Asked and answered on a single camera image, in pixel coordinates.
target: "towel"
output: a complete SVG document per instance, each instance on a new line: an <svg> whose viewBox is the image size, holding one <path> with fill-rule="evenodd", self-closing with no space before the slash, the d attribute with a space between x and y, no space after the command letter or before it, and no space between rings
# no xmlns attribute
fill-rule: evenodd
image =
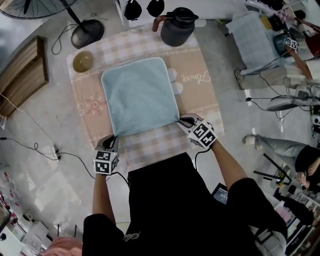
<svg viewBox="0 0 320 256"><path fill-rule="evenodd" d="M145 132L180 118L168 70L160 57L111 68L101 80L115 136Z"/></svg>

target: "sneaker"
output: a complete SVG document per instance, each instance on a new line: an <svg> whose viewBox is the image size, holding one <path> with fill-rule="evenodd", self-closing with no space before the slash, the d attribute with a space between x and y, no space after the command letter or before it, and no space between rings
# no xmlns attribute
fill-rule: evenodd
<svg viewBox="0 0 320 256"><path fill-rule="evenodd" d="M256 144L256 136L247 135L242 139L242 143L244 145L255 145Z"/></svg>
<svg viewBox="0 0 320 256"><path fill-rule="evenodd" d="M236 69L236 70L234 71L234 76L235 76L235 79L237 80L240 88L241 88L242 90L244 90L244 88L242 87L242 84L243 84L243 82L244 82L244 80L245 80L245 76L242 75L240 72L241 72L241 71L240 71L239 69Z"/></svg>
<svg viewBox="0 0 320 256"><path fill-rule="evenodd" d="M247 135L242 139L242 143L244 145L255 145L256 150L261 150L264 147L261 145L257 145L257 138L255 135Z"/></svg>

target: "brown bowl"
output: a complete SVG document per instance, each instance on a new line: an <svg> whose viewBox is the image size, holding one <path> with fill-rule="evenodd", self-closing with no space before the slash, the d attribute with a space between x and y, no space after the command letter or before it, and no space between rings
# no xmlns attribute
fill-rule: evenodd
<svg viewBox="0 0 320 256"><path fill-rule="evenodd" d="M94 63L94 57L88 50L79 52L73 59L72 67L75 72L83 73L91 69Z"/></svg>

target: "electrical outlet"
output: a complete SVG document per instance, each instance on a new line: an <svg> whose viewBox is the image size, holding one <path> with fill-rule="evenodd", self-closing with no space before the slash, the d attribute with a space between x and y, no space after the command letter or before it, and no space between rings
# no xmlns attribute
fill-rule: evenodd
<svg viewBox="0 0 320 256"><path fill-rule="evenodd" d="M55 155L57 161L59 162L61 160L61 156L59 154L59 149L57 148L56 145L53 145L53 152L54 152L54 155Z"/></svg>

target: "thermos handle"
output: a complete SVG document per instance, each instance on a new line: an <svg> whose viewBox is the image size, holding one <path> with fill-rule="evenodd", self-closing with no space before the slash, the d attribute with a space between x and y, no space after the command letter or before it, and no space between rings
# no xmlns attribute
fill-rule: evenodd
<svg viewBox="0 0 320 256"><path fill-rule="evenodd" d="M159 23L164 22L166 19L167 19L167 15L161 15L161 16L156 17L153 21L152 31L157 32L158 27L159 27Z"/></svg>

